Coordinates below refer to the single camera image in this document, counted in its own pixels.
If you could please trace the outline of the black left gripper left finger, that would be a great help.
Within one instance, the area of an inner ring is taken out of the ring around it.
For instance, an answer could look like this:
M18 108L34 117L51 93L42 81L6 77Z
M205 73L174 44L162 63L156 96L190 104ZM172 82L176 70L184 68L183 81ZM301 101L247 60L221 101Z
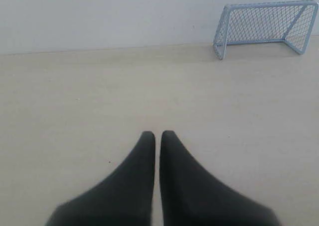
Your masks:
M107 178L58 206L46 225L151 225L155 156L155 136L151 131L144 131L132 151Z

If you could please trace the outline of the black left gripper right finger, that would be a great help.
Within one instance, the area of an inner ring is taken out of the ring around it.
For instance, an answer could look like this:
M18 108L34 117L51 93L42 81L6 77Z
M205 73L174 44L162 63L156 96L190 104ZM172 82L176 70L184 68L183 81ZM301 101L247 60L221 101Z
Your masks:
M161 136L159 184L165 226L278 226L268 207L211 175L174 131Z

